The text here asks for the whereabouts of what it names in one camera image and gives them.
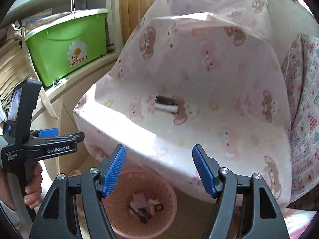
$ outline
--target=daisy sticker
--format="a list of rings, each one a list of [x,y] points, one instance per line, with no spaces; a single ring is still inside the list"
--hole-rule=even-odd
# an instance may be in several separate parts
[[[81,40],[73,41],[67,52],[70,67],[73,67],[87,59],[87,46]]]

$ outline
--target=handheld data acquisition device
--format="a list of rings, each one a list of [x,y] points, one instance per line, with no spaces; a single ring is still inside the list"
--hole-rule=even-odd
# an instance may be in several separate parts
[[[36,216],[35,210],[23,202],[34,166],[39,160],[76,152],[77,143],[84,140],[83,132],[57,136],[57,128],[30,130],[41,87],[41,82],[27,79],[14,88],[3,135],[0,136],[0,166],[5,170],[22,224],[31,224]]]

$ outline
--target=green plastic box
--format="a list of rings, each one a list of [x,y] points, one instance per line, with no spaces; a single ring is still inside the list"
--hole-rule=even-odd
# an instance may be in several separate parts
[[[26,34],[31,59],[44,86],[106,54],[107,13],[107,9],[75,11]]]

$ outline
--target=floor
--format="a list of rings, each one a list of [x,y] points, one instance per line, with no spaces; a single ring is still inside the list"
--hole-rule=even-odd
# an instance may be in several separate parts
[[[91,167],[97,167],[99,162],[92,156],[87,158],[79,166],[81,173],[86,172]],[[155,239],[199,239],[201,238],[208,219],[213,211],[214,205],[195,199],[187,194],[175,189],[177,196],[177,214],[173,224],[166,232],[155,237]],[[81,225],[81,233],[83,239],[89,239],[90,235],[87,231],[87,224],[84,218],[79,217]],[[124,239],[120,235],[116,235],[118,239]]]

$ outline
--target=pink basket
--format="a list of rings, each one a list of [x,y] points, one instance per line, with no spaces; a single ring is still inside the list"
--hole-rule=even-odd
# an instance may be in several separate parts
[[[128,208],[132,195],[139,192],[143,192],[146,199],[158,199],[164,206],[147,224],[130,214]],[[149,239],[162,234],[172,224],[177,211],[173,188],[163,178],[143,170],[123,172],[103,204],[114,232],[130,239]]]

